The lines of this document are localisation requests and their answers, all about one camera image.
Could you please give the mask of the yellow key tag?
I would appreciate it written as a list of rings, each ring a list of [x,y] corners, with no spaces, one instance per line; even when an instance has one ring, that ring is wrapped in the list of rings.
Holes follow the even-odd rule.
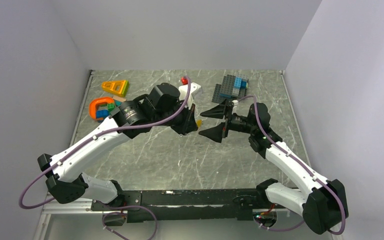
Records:
[[[198,128],[200,128],[202,126],[202,120],[197,120],[196,125]]]

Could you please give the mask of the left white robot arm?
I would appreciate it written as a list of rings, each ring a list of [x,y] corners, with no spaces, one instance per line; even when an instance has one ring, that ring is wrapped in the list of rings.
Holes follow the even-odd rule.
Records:
[[[198,130],[193,95],[200,89],[194,82],[175,87],[161,83],[149,94],[126,100],[113,109],[100,125],[68,149],[38,158],[49,193],[60,204],[79,198],[96,200],[109,209],[125,204],[125,195],[115,180],[102,180],[84,171],[100,156],[152,127],[167,126],[179,135]]]

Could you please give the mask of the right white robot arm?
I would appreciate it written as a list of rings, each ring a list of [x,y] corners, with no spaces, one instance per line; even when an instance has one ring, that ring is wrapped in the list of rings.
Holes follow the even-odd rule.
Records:
[[[202,117],[222,119],[219,125],[201,130],[199,134],[221,143],[230,131],[246,133],[251,148],[262,158],[277,166],[296,185],[286,187],[275,179],[260,183],[256,203],[262,208],[278,204],[300,215],[316,234],[330,232],[341,235],[349,216],[345,186],[329,180],[313,170],[287,146],[270,127],[271,116],[264,103],[254,101],[246,116],[238,115],[238,101],[228,101],[200,113]]]

